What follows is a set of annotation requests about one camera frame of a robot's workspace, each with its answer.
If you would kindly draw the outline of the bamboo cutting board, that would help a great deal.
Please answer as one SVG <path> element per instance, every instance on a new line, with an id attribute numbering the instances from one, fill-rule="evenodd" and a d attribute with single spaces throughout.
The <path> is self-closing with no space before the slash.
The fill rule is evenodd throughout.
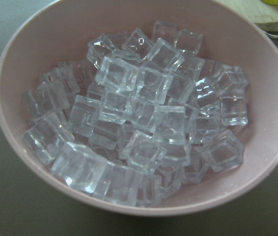
<path id="1" fill-rule="evenodd" d="M 264 31 L 278 31 L 278 5 L 261 0 L 237 0 L 234 8 Z"/>

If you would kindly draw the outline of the pile of clear ice cubes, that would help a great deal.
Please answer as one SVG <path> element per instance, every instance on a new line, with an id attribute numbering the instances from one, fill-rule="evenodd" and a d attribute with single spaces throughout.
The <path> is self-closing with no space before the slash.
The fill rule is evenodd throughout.
<path id="1" fill-rule="evenodd" d="M 59 62 L 24 93 L 23 142 L 67 186 L 132 207 L 240 166 L 249 80 L 198 57 L 203 38 L 162 20 L 151 36 L 100 35 L 85 60 Z"/>

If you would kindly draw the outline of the half lemon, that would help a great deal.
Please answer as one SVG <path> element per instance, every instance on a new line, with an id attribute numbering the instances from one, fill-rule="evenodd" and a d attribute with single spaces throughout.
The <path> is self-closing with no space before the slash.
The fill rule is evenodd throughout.
<path id="1" fill-rule="evenodd" d="M 278 0 L 262 0 L 262 2 L 269 4 L 269 5 L 278 6 Z"/>

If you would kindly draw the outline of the pink bowl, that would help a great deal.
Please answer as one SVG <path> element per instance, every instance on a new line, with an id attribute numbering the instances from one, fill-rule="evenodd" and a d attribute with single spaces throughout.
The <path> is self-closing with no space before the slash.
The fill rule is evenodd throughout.
<path id="1" fill-rule="evenodd" d="M 201 55 L 239 65 L 250 80 L 248 128 L 239 133 L 244 162 L 196 186 L 185 186 L 158 208 L 98 200 L 52 176 L 21 142 L 29 114 L 22 93 L 57 62 L 82 59 L 101 33 L 149 33 L 158 19 L 204 34 Z M 18 157 L 53 188 L 85 204 L 138 216 L 173 216 L 217 207 L 250 191 L 278 164 L 278 49 L 252 22 L 214 0 L 59 0 L 29 18 L 0 57 L 0 125 Z"/>

